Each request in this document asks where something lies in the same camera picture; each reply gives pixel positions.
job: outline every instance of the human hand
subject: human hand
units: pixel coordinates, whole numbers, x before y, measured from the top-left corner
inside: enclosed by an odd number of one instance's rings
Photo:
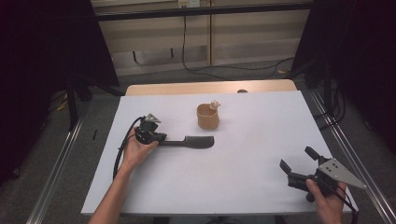
[[[344,202],[333,194],[328,197],[324,197],[317,183],[311,179],[306,180],[306,185],[315,197],[319,222],[321,224],[341,224]],[[338,187],[337,193],[341,195],[341,197],[345,198],[347,184],[338,182]]]
[[[130,169],[134,169],[136,165],[142,163],[149,152],[158,146],[158,141],[153,141],[148,145],[139,143],[135,135],[136,127],[133,127],[128,134],[128,140],[124,149],[122,165],[127,166]]]

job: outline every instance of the metal frame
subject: metal frame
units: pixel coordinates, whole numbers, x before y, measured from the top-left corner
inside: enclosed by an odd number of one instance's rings
[[[50,20],[70,22],[70,21],[122,21],[136,19],[152,19],[166,17],[184,17],[184,16],[203,16],[217,14],[235,14],[250,12],[268,12],[268,11],[290,11],[305,10],[317,7],[330,7],[341,4],[337,0],[328,0],[327,2],[298,2],[298,3],[281,3],[281,4],[261,4],[250,6],[231,6],[231,7],[190,7],[190,8],[171,8],[151,11],[135,12],[118,12],[118,13],[97,13],[92,16],[75,16],[52,18]]]
[[[37,201],[35,202],[35,206],[28,217],[26,224],[38,224],[41,223],[44,219],[44,216],[47,213],[47,209],[50,205],[50,201],[52,196],[55,193],[56,185],[59,182],[62,171],[64,170],[67,158],[70,155],[71,150],[73,149],[73,145],[76,142],[78,137],[79,130],[82,126],[82,121],[86,117],[88,113],[89,103],[83,104],[80,110],[80,117],[77,121],[74,129],[69,132],[64,142],[64,146],[61,150],[61,153],[58,157],[58,160],[55,162],[52,171],[47,179],[47,183],[44,188],[41,190],[40,195],[38,196]]]
[[[326,108],[323,105],[324,100],[322,99],[320,94],[317,91],[311,91],[310,93],[319,111],[321,113],[325,113]],[[327,124],[335,123],[335,119],[327,115],[325,115],[325,120]],[[358,154],[356,154],[355,149],[349,143],[341,128],[338,126],[338,124],[334,124],[330,127],[330,129],[332,130],[332,134],[334,135],[335,140],[338,142],[340,148],[346,155],[346,158],[348,159],[350,165],[355,171],[357,177],[362,180],[362,182],[367,186],[367,194],[369,195],[374,206],[378,210],[379,215],[382,217],[385,223],[396,223],[395,213],[393,212],[392,207],[389,205],[387,198],[382,193],[379,186],[374,182],[370,174],[367,172],[366,168],[363,165],[363,162],[359,158]]]

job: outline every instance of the white tabletop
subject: white tabletop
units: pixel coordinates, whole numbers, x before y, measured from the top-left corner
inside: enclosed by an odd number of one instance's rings
[[[221,103],[215,131],[199,128],[196,107]],[[213,135],[209,149],[157,147],[131,177],[122,213],[173,215],[272,215],[313,212],[306,192],[288,187],[283,159],[295,173],[312,175],[312,147],[331,157],[299,91],[126,96],[120,100],[81,213],[91,214],[112,181],[114,161],[132,122],[152,113],[168,140]]]

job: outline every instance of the small white object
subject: small white object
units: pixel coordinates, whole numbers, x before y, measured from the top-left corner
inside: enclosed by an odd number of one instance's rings
[[[210,103],[210,108],[212,109],[212,110],[218,110],[218,107],[220,106],[220,104],[219,104],[219,102],[218,101],[212,101],[211,103]]]
[[[190,0],[189,7],[200,7],[200,6],[201,6],[200,0]]]

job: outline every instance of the cup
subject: cup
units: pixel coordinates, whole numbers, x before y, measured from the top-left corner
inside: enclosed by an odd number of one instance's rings
[[[210,104],[201,104],[197,107],[198,125],[202,129],[213,130],[219,127],[219,113],[212,109]]]

